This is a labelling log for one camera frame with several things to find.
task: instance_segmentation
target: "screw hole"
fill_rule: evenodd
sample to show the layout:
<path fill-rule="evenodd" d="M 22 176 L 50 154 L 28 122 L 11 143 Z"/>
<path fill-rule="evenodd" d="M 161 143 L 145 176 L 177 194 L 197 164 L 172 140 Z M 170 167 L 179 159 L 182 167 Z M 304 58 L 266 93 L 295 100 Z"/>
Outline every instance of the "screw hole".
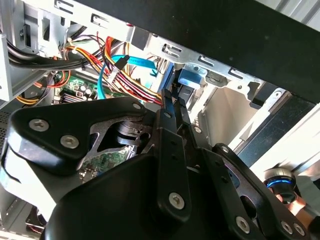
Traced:
<path fill-rule="evenodd" d="M 224 176 L 221 177 L 221 180 L 222 180 L 225 184 L 229 183 L 229 181 L 228 181 Z"/>
<path fill-rule="evenodd" d="M 173 159 L 173 160 L 175 160 L 175 161 L 178 161 L 179 159 L 177 158 L 177 156 L 176 155 L 171 155 L 171 158 Z"/>
<path fill-rule="evenodd" d="M 147 132 L 145 132 L 145 133 L 141 134 L 140 140 L 141 140 L 142 142 L 144 142 L 144 141 L 148 140 L 150 137 L 151 137 L 150 134 L 147 133 Z"/>

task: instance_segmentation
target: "red wire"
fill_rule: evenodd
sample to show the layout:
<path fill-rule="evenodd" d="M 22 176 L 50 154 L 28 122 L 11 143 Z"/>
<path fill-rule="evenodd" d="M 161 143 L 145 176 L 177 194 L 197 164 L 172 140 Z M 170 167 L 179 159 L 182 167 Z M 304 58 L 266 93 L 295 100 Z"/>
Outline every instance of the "red wire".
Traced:
<path fill-rule="evenodd" d="M 68 77 L 67 77 L 67 79 L 66 79 L 64 82 L 60 81 L 60 84 L 57 83 L 56 85 L 54 85 L 54 87 L 55 87 L 55 88 L 61 88 L 61 87 L 63 87 L 64 85 L 66 85 L 66 84 L 69 82 L 70 77 L 71 77 L 71 71 L 69 71 Z"/>
<path fill-rule="evenodd" d="M 134 86 L 132 83 L 130 83 L 129 81 L 127 81 L 122 75 L 119 75 L 119 77 L 121 77 L 121 81 L 123 81 L 126 85 L 129 85 L 131 88 L 133 88 L 136 92 L 138 92 L 138 94 L 140 96 L 142 96 L 143 98 L 146 98 L 152 102 L 155 101 L 155 99 L 149 95 L 147 95 L 145 92 L 141 91 L 139 88 L 137 88 L 136 86 Z"/>

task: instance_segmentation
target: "round screw head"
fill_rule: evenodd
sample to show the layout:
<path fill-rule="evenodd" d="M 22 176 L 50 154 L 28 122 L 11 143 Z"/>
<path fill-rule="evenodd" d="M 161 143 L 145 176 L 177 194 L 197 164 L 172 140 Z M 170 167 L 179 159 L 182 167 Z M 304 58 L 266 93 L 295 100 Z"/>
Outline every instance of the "round screw head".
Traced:
<path fill-rule="evenodd" d="M 141 106 L 140 106 L 139 104 L 134 103 L 134 104 L 132 104 L 132 105 L 133 105 L 133 107 L 134 107 L 135 109 L 141 109 Z"/>
<path fill-rule="evenodd" d="M 79 140 L 72 135 L 64 135 L 63 137 L 61 137 L 60 143 L 67 149 L 75 149 L 79 146 Z"/>
<path fill-rule="evenodd" d="M 29 122 L 29 127 L 37 132 L 44 132 L 49 129 L 49 123 L 43 119 L 36 118 Z"/>
<path fill-rule="evenodd" d="M 179 210 L 181 210 L 185 207 L 184 199 L 182 198 L 182 196 L 180 196 L 176 192 L 170 193 L 169 202 L 174 208 L 179 209 Z"/>
<path fill-rule="evenodd" d="M 298 233 L 300 233 L 302 236 L 306 235 L 306 234 L 305 234 L 305 231 L 304 231 L 304 230 L 302 229 L 302 227 L 300 227 L 298 224 L 294 223 L 293 226 L 294 226 L 294 229 L 295 229 Z"/>
<path fill-rule="evenodd" d="M 171 118 L 170 113 L 164 112 L 163 114 L 164 114 L 167 118 Z"/>
<path fill-rule="evenodd" d="M 222 146 L 221 149 L 222 149 L 225 153 L 228 153 L 228 152 L 229 152 L 229 149 L 228 149 L 226 146 Z"/>
<path fill-rule="evenodd" d="M 282 225 L 283 229 L 286 230 L 286 232 L 288 234 L 291 235 L 293 233 L 292 228 L 289 226 L 288 223 L 286 223 L 285 221 L 281 221 L 281 225 Z"/>
<path fill-rule="evenodd" d="M 201 130 L 200 127 L 194 126 L 193 128 L 194 128 L 194 130 L 195 130 L 198 134 L 202 133 L 202 130 Z"/>
<path fill-rule="evenodd" d="M 246 234 L 250 233 L 250 226 L 248 224 L 248 222 L 241 216 L 237 216 L 235 218 L 235 222 L 237 224 L 237 226 Z"/>

